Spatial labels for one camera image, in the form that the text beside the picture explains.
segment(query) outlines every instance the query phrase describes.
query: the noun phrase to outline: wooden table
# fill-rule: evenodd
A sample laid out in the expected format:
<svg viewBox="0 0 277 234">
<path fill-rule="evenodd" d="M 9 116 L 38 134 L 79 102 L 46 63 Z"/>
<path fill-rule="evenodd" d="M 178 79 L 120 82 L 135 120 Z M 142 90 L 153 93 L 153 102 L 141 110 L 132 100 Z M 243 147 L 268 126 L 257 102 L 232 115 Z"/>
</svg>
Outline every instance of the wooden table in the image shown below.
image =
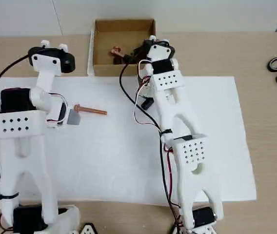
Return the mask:
<svg viewBox="0 0 277 234">
<path fill-rule="evenodd" d="M 277 33 L 166 33 L 185 76 L 235 76 L 257 185 L 257 201 L 225 203 L 219 234 L 277 233 L 277 84 L 266 70 L 277 56 Z M 0 71 L 41 39 L 66 43 L 76 57 L 71 76 L 86 76 L 89 36 L 0 38 Z M 33 77 L 22 62 L 6 76 Z M 76 203 L 83 222 L 100 234 L 165 234 L 172 225 L 169 208 L 109 202 Z"/>
</svg>

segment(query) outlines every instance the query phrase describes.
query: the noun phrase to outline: copper object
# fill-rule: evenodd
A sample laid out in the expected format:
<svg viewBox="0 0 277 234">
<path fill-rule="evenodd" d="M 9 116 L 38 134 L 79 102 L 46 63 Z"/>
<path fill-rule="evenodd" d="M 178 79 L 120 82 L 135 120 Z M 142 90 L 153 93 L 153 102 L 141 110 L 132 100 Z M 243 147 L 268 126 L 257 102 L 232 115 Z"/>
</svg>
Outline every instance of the copper object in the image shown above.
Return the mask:
<svg viewBox="0 0 277 234">
<path fill-rule="evenodd" d="M 121 49 L 120 49 L 120 47 L 119 46 L 114 46 L 113 48 L 112 48 L 112 50 L 110 51 L 110 53 L 112 53 L 113 55 L 117 55 L 117 56 L 119 56 L 119 57 L 124 57 L 124 54 L 123 53 L 121 53 Z"/>
<path fill-rule="evenodd" d="M 97 109 L 83 107 L 83 106 L 80 106 L 80 104 L 75 105 L 74 110 L 77 112 L 82 111 L 82 112 L 96 113 L 96 114 L 100 114 L 100 115 L 107 115 L 107 111 L 101 111 L 101 110 L 97 110 Z"/>
</svg>

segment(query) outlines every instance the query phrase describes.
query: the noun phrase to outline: white paper sheet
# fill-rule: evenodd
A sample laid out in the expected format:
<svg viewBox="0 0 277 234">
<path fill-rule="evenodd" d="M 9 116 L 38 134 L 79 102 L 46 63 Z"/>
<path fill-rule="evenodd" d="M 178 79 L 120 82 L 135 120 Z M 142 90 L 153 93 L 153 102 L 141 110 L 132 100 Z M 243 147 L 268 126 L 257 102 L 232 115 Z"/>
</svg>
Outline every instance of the white paper sheet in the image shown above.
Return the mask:
<svg viewBox="0 0 277 234">
<path fill-rule="evenodd" d="M 124 77 L 133 96 L 136 78 Z M 256 187 L 239 99 L 233 77 L 185 77 L 193 109 L 214 148 L 217 176 L 224 201 L 256 199 Z M 31 87 L 36 78 L 2 78 L 0 90 Z M 53 92 L 70 106 L 108 111 L 107 116 L 81 114 L 80 126 L 50 129 L 46 136 L 47 163 L 59 200 L 104 200 L 166 205 L 157 131 L 133 120 L 133 105 L 119 87 L 118 78 L 55 78 Z M 158 119 L 155 107 L 148 111 Z M 141 121 L 148 121 L 137 111 Z M 173 164 L 173 184 L 176 168 Z M 31 178 L 18 184 L 20 196 L 38 200 Z M 197 201 L 205 201 L 199 194 Z"/>
</svg>

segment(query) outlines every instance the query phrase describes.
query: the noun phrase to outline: white robotic arm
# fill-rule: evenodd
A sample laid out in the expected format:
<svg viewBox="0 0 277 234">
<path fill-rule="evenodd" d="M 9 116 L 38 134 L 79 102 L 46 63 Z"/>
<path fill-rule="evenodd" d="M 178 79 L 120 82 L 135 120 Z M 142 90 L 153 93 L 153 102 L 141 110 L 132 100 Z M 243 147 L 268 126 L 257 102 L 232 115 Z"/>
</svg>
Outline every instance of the white robotic arm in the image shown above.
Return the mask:
<svg viewBox="0 0 277 234">
<path fill-rule="evenodd" d="M 183 233 L 209 233 L 207 230 L 213 230 L 216 220 L 223 219 L 219 184 L 212 152 L 205 151 L 209 138 L 201 131 L 192 110 L 178 61 L 172 58 L 172 50 L 166 43 L 155 43 L 147 55 L 150 63 L 139 74 L 141 77 L 150 76 L 148 87 L 160 117 L 161 140 L 167 147 L 173 148 L 178 171 L 179 211 L 183 221 L 181 229 Z M 190 135 L 174 138 L 175 117 L 185 123 Z M 200 191 L 208 196 L 211 206 L 193 210 Z"/>
<path fill-rule="evenodd" d="M 60 117 L 63 100 L 49 94 L 54 76 L 75 69 L 66 45 L 50 48 L 48 41 L 28 52 L 30 64 L 39 72 L 31 89 L 5 89 L 0 93 L 0 210 L 14 233 L 68 234 L 79 226 L 75 206 L 58 208 L 46 167 L 45 132 L 47 116 Z M 16 184 L 31 174 L 41 194 L 41 205 L 19 206 Z"/>
</svg>

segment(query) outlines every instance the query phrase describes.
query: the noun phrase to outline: cardboard box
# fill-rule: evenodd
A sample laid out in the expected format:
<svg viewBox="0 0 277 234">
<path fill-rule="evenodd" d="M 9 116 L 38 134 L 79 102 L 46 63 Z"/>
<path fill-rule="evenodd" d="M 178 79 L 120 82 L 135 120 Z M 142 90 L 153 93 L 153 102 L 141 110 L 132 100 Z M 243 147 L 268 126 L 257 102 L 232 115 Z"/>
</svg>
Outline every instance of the cardboard box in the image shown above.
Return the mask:
<svg viewBox="0 0 277 234">
<path fill-rule="evenodd" d="M 94 28 L 93 68 L 95 76 L 117 77 L 124 64 L 114 65 L 110 51 L 119 46 L 124 54 L 131 54 L 144 39 L 156 35 L 153 19 L 96 20 Z M 130 64 L 125 76 L 137 74 L 136 65 Z"/>
</svg>

